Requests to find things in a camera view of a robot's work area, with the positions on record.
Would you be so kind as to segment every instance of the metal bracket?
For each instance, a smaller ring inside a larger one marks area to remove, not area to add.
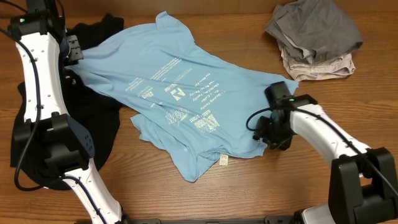
[[[271,216],[266,217],[264,219],[265,224],[289,224],[293,219],[291,215],[279,215],[279,216]]]
[[[83,53],[81,52],[80,44],[76,35],[70,35],[67,37],[68,44],[70,46],[69,61],[77,61],[83,59]]]

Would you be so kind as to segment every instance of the t-shirt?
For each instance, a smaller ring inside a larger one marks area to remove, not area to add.
[[[269,106],[264,90],[271,83],[285,81],[292,93],[298,86],[210,55],[166,12],[156,23],[125,29],[83,55],[71,69],[94,91],[140,112],[131,118],[140,139],[169,152],[190,182],[220,153],[261,156],[266,144],[253,140],[247,118]]]

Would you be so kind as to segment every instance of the gray cloth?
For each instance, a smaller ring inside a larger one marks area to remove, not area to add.
[[[303,59],[306,59],[308,63],[313,64],[314,63],[314,58],[316,53],[313,50],[307,50],[303,47],[297,46],[292,39],[290,39],[290,37],[286,36],[284,34],[284,36],[286,37],[286,39],[293,45],[293,47],[300,49],[303,52]]]
[[[333,0],[298,0],[277,6],[266,32],[299,62],[305,58],[303,50],[294,47],[284,35],[300,48],[315,52],[314,63],[349,54],[363,43],[353,20]]]

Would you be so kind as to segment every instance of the beige cloth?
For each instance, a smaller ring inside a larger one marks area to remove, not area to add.
[[[344,54],[326,62],[309,65],[297,62],[289,57],[282,46],[279,46],[279,48],[287,73],[296,81],[344,78],[355,71],[351,54]]]

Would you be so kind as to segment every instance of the clothing tag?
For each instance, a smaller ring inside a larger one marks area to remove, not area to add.
[[[220,155],[220,166],[227,166],[228,165],[228,155],[221,153]]]

